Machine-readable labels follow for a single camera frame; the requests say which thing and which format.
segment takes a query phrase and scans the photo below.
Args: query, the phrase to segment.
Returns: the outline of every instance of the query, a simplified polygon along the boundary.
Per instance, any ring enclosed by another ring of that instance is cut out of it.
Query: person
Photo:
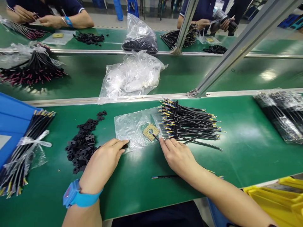
[[[239,25],[242,16],[244,15],[247,7],[251,3],[251,0],[234,0],[233,6],[230,8],[227,15],[230,18],[234,18],[234,21],[237,25]],[[234,33],[228,31],[229,36],[234,36]]]
[[[224,0],[224,5],[222,10],[225,11],[228,5],[229,0]],[[216,0],[199,0],[196,11],[194,12],[192,24],[198,25],[198,30],[202,31],[204,29],[204,34],[206,35],[208,28],[211,24],[211,20],[213,20],[213,10],[216,4]],[[185,11],[188,5],[188,0],[184,0],[182,5],[182,9],[180,11],[177,28],[180,29],[181,25],[184,20]],[[226,20],[224,23],[220,25],[220,29],[224,30],[225,32],[228,29],[229,20]]]
[[[77,29],[94,27],[89,14],[78,0],[7,0],[6,11],[18,24],[38,21],[45,27]]]
[[[79,195],[83,195],[84,198],[78,199],[76,204],[72,202],[67,206],[69,208],[62,224],[63,227],[102,226],[99,195],[117,167],[121,154],[125,151],[122,147],[128,142],[128,140],[112,139],[92,155],[79,181]],[[200,166],[186,145],[173,138],[166,140],[160,138],[160,145],[171,169],[192,187],[211,199],[230,221],[242,227],[276,226],[270,216],[246,193]],[[68,199],[69,193],[70,188],[64,194],[63,199]],[[95,195],[97,196],[94,200],[85,201],[85,196]],[[122,219],[114,219],[112,226],[202,226],[199,211],[187,210],[189,205],[189,203],[177,204],[178,207],[174,205],[122,217]],[[168,212],[159,214],[162,210],[169,208]],[[180,214],[180,211],[195,220],[188,222],[181,220],[181,217],[186,215]],[[200,220],[197,220],[197,216],[193,217],[194,214],[197,214]]]

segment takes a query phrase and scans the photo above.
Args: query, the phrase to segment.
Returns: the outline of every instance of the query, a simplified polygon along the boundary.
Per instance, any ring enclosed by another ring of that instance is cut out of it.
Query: blue anti-static wrist strap
[[[78,207],[90,207],[97,202],[101,192],[99,192],[98,194],[94,194],[94,195],[81,194],[78,192],[76,194],[76,197],[74,198],[74,200],[71,202],[71,205],[77,204]]]
[[[65,16],[65,21],[68,24],[68,26],[70,26],[71,28],[73,27],[72,22],[70,21],[69,17]]]

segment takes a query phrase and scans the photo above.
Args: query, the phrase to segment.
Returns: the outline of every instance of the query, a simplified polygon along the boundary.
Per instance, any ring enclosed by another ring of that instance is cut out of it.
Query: blue wristband
[[[65,21],[66,21],[66,23],[67,23],[68,26],[70,26],[71,28],[73,27],[73,24],[70,21],[69,17],[65,16]]]

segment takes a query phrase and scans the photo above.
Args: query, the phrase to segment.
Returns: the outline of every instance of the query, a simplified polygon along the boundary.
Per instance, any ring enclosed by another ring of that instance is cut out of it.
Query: cable bundle
[[[209,46],[208,48],[204,48],[203,51],[206,53],[213,53],[213,54],[225,54],[227,49],[226,47],[221,45],[213,45],[213,46]]]
[[[303,136],[267,93],[254,96],[263,113],[287,143],[303,143]]]
[[[303,106],[291,93],[278,90],[270,94],[289,120],[303,133]]]
[[[46,130],[55,114],[46,110],[35,111],[24,137],[36,140]],[[34,158],[35,146],[35,143],[30,143],[16,147],[0,172],[0,196],[7,195],[10,198],[14,193],[21,194],[22,187],[27,184],[26,176]]]
[[[168,45],[170,49],[173,49],[176,46],[179,33],[180,33],[180,29],[170,31],[168,33],[160,35],[160,38],[166,43],[166,45]],[[199,36],[199,30],[197,29],[197,25],[191,24],[189,26],[189,30],[185,37],[183,48],[193,45],[197,41],[198,36]]]
[[[220,135],[216,132],[222,131],[221,127],[217,127],[216,116],[207,113],[205,109],[193,107],[184,107],[176,102],[163,98],[160,101],[159,111],[163,116],[163,128],[168,138],[176,140],[195,142],[204,146],[212,147],[223,151],[219,147],[202,143],[196,139],[220,140]]]
[[[29,84],[51,81],[51,78],[60,78],[64,74],[63,68],[58,68],[52,62],[47,52],[33,51],[32,57],[26,62],[9,69],[0,68],[0,78],[2,81],[10,82],[12,86],[19,84]]]
[[[50,33],[46,32],[43,30],[37,30],[34,28],[28,28],[24,25],[14,23],[8,19],[0,19],[1,23],[5,25],[7,28],[20,33],[21,35],[25,36],[26,38],[33,40],[33,39],[38,39],[44,37],[46,34],[45,33]]]

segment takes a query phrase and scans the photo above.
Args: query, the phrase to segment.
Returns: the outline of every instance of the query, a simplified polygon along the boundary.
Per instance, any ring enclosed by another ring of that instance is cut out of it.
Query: yellow plastic bin
[[[278,184],[269,187],[251,186],[244,188],[244,191],[280,227],[303,227],[303,190],[301,188],[303,189],[302,180],[283,178]]]

